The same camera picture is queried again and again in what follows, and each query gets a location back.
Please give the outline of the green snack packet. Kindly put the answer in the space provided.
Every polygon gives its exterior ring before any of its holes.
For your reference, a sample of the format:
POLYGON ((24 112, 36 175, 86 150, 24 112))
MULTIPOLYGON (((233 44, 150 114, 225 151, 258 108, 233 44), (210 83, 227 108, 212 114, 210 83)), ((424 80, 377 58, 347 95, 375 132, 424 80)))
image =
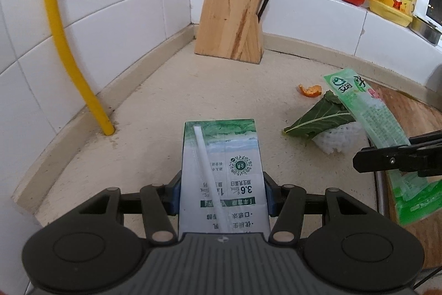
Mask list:
MULTIPOLYGON (((361 75, 344 69, 324 79, 354 119, 361 123, 375 148, 410 144, 393 113, 361 75)), ((441 209, 441 181, 430 183, 415 171, 388 170, 384 165, 381 170, 390 180, 399 224, 411 224, 441 209)))

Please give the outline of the green white box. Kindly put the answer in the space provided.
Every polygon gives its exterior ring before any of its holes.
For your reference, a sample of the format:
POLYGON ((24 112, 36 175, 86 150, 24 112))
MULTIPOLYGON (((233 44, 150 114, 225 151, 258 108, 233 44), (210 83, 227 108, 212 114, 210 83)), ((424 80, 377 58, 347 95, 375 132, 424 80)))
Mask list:
POLYGON ((270 234, 253 119, 184 125, 178 234, 270 234))

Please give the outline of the dark green leafy vegetable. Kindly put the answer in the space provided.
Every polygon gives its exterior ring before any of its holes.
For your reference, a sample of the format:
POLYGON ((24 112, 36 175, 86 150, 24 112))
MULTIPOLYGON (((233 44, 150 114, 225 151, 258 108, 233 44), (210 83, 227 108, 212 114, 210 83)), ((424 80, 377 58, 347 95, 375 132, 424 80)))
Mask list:
POLYGON ((292 137, 313 139, 322 132, 355 122, 341 100, 332 92, 325 95, 302 117, 283 129, 283 133, 292 137))

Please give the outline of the wooden cutting board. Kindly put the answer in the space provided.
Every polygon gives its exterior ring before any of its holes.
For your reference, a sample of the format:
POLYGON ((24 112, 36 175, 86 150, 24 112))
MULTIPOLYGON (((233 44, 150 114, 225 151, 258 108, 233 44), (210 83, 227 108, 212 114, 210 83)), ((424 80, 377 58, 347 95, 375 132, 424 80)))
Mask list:
POLYGON ((392 127, 392 141, 364 148, 354 157, 359 172, 381 171, 388 186, 388 217, 422 244, 423 267, 441 265, 441 183, 429 184, 426 176, 441 175, 441 113, 375 82, 367 82, 371 100, 382 101, 385 115, 372 117, 392 127))

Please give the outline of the yellow pipe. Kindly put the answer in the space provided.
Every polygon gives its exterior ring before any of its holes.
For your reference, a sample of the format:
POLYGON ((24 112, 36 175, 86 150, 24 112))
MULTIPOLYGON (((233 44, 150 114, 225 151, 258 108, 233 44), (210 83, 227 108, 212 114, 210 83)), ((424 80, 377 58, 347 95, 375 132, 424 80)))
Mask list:
POLYGON ((64 66, 67 75, 84 100, 85 105, 87 105, 88 110, 93 115, 103 134, 107 136, 113 135, 115 133, 114 125, 110 121, 97 96, 84 78, 84 75, 79 69, 73 53, 71 52, 61 19, 58 0, 43 0, 43 2, 45 5, 46 17, 48 19, 52 38, 60 61, 64 66))

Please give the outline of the steel bowl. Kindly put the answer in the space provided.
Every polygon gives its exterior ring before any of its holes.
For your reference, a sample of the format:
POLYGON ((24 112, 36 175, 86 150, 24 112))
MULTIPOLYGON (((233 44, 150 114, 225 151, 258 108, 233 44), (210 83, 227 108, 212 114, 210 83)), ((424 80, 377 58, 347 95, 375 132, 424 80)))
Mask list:
POLYGON ((409 24, 409 29, 433 46, 438 45, 441 39, 441 32, 437 27, 419 16, 413 16, 412 22, 409 24))

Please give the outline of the small orange peel scrap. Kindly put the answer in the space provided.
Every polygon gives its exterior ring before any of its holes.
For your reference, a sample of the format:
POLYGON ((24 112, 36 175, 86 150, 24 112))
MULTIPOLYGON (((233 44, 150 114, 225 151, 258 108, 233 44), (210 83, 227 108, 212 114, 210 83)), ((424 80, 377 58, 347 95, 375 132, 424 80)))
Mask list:
POLYGON ((320 85, 313 85, 309 87, 304 87, 303 85, 298 86, 300 93, 306 97, 318 97, 322 94, 322 87, 320 85))

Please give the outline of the wooden knife block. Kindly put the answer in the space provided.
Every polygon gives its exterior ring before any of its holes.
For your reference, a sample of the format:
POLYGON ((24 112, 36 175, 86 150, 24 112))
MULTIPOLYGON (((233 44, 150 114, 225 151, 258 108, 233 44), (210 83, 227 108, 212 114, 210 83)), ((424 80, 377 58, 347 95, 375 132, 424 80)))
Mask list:
POLYGON ((264 53, 258 18, 262 0, 204 0, 194 52, 260 64, 264 53))

